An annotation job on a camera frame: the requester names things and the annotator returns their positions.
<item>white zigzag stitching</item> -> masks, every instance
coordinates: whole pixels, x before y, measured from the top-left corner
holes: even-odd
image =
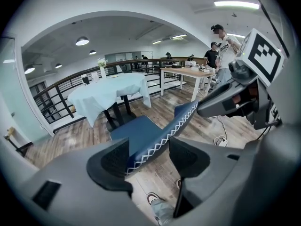
[[[188,112],[188,114],[185,115],[185,117],[182,117],[181,121],[178,122],[178,124],[175,126],[174,130],[171,130],[171,134],[167,134],[166,138],[161,139],[160,143],[156,143],[155,144],[155,148],[153,149],[148,149],[147,151],[147,155],[142,156],[141,161],[136,161],[134,163],[134,167],[133,168],[128,168],[126,175],[128,176],[129,174],[131,174],[132,172],[134,172],[137,168],[141,167],[141,165],[143,163],[145,163],[149,157],[153,156],[155,154],[155,152],[157,150],[159,150],[162,145],[164,145],[171,136],[173,136],[178,130],[179,128],[187,121],[187,119],[191,116],[191,114],[195,111],[195,109],[198,106],[198,102],[190,109],[190,111]]]

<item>chair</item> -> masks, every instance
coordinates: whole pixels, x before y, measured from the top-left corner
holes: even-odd
[[[170,137],[178,136],[184,130],[198,103],[195,100],[176,106],[174,119],[163,129],[143,115],[111,132],[112,140],[129,138],[129,159],[125,172],[127,176],[166,150]]]

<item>jeans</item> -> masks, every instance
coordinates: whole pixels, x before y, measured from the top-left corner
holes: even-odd
[[[155,215],[159,218],[160,225],[165,225],[174,220],[174,208],[169,203],[155,199],[151,202]]]
[[[231,78],[230,69],[220,69],[216,75],[216,87],[225,84]]]

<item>table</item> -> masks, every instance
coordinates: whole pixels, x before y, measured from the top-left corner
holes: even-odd
[[[143,74],[125,73],[118,77],[100,79],[86,86],[80,86],[69,96],[68,101],[73,103],[78,114],[87,118],[91,127],[101,112],[104,112],[108,122],[113,127],[113,119],[107,111],[111,106],[118,119],[119,125],[124,124],[122,115],[116,103],[118,97],[123,97],[127,114],[131,115],[130,106],[126,95],[139,92],[143,96],[144,104],[151,108],[151,99],[148,91],[147,81]]]
[[[208,91],[209,91],[209,88],[210,88],[210,82],[211,82],[212,76],[214,75],[214,73],[205,73],[205,72],[201,72],[201,71],[193,71],[193,70],[191,70],[191,68],[184,68],[184,67],[182,67],[182,68],[162,68],[161,69],[161,95],[163,95],[163,93],[164,93],[164,72],[176,73],[176,74],[182,75],[181,76],[180,89],[182,89],[183,78],[184,78],[183,75],[190,76],[190,77],[196,79],[196,83],[195,83],[195,86],[194,86],[191,101],[194,101],[197,97],[198,86],[199,86],[201,78],[210,76],[207,88],[205,90],[205,96],[208,94]]]

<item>man in white shirt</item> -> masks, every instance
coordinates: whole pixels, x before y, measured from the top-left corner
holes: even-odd
[[[224,27],[219,24],[213,25],[211,30],[213,30],[213,33],[217,34],[217,36],[222,40],[215,62],[217,71],[216,82],[220,86],[231,79],[229,63],[234,60],[241,44],[235,36],[227,35]]]

